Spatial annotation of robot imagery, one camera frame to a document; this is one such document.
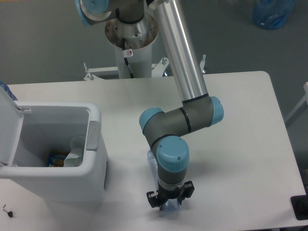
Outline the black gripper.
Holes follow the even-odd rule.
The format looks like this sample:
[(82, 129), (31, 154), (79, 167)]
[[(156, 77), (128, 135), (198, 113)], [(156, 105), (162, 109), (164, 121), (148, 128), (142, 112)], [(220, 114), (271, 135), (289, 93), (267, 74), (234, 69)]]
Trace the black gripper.
[(176, 187), (174, 190), (166, 190), (161, 185), (158, 185), (158, 191), (150, 191), (146, 193), (148, 202), (151, 208), (158, 207), (160, 211), (163, 210), (163, 204), (165, 204), (169, 199), (176, 199), (179, 205), (182, 205), (182, 202), (185, 199), (188, 199), (192, 196), (194, 192), (193, 182), (187, 181), (184, 185), (179, 188)]

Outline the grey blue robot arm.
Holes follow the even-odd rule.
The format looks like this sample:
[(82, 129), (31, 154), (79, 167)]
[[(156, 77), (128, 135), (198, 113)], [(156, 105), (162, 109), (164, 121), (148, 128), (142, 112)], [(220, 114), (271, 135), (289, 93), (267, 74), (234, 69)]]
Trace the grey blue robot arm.
[(105, 22), (120, 78), (152, 77), (152, 44), (161, 34), (182, 106), (169, 112), (145, 110), (139, 124), (156, 160), (156, 191), (148, 192), (151, 207), (169, 200), (181, 204), (194, 191), (185, 176), (189, 147), (182, 136), (210, 127), (224, 117), (218, 98), (208, 94), (202, 70), (191, 47), (182, 7), (177, 0), (77, 0), (83, 24)]

